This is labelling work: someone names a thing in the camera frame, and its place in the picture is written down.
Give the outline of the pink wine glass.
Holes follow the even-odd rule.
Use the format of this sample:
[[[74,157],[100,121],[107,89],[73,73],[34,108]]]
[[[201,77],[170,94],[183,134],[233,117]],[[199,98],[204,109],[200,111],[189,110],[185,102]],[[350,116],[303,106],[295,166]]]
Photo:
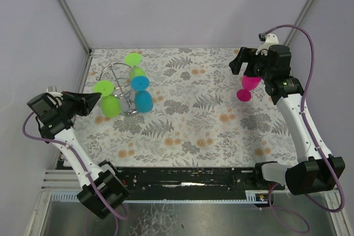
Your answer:
[[[260,77],[248,77],[243,75],[241,80],[242,89],[237,91],[237,98],[242,102],[248,102],[252,98],[251,91],[255,89],[260,82]]]

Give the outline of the green wine glass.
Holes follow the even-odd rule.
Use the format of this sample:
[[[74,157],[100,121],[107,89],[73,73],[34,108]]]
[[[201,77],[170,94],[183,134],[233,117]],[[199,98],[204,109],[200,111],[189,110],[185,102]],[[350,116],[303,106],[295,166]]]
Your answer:
[[[130,80],[138,76],[146,76],[145,71],[138,65],[142,62],[142,55],[139,53],[130,53],[125,56],[124,63],[132,69],[129,73]]]
[[[115,87],[109,80],[102,80],[95,84],[93,91],[101,94],[100,107],[102,113],[108,118],[114,118],[121,112],[119,100],[113,95]]]

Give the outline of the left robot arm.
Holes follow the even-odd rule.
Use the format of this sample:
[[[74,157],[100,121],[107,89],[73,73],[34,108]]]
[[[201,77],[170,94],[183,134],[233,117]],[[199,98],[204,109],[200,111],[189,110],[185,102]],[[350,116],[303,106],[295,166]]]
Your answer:
[[[100,93],[45,92],[27,105],[43,125],[37,140],[52,143],[74,170],[81,187],[77,194],[80,203],[98,218],[113,214],[126,220],[128,215],[119,214],[116,208],[128,197],[128,190],[110,162],[104,161],[102,165],[93,162],[82,147],[72,121],[75,116],[89,115],[100,98]]]

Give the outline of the chrome wine glass rack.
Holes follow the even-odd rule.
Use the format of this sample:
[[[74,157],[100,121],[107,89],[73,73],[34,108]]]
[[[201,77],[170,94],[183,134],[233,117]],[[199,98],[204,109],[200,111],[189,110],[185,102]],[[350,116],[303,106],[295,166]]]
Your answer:
[[[96,82],[109,80],[113,83],[115,87],[113,95],[119,100],[121,105],[119,115],[125,117],[138,114],[133,100],[134,92],[131,88],[131,80],[129,78],[131,69],[130,66],[122,62],[110,62],[107,66],[103,67]]]

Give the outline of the blue wine glass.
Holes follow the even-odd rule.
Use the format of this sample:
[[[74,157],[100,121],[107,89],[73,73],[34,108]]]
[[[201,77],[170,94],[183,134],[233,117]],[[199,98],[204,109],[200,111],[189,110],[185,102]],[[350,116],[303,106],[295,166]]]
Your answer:
[[[134,104],[136,110],[140,113],[148,113],[153,108],[153,99],[147,91],[149,79],[145,76],[137,76],[131,81],[131,88],[136,92]]]

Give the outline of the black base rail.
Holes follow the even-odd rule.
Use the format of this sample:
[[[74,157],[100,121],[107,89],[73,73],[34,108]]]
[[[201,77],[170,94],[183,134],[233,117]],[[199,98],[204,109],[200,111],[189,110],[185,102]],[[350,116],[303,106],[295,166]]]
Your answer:
[[[177,167],[117,167],[118,178],[129,195],[135,192],[268,191],[272,182],[260,179],[256,168],[177,168]]]

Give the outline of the left aluminium frame post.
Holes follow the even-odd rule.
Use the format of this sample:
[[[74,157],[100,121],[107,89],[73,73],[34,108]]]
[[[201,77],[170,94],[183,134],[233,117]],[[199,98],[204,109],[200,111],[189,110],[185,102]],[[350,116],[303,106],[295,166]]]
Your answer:
[[[60,9],[62,10],[67,22],[69,23],[72,31],[74,32],[75,36],[77,37],[81,47],[85,51],[85,53],[90,54],[92,51],[91,46],[89,45],[88,41],[86,40],[80,26],[77,23],[68,3],[66,0],[56,0]]]

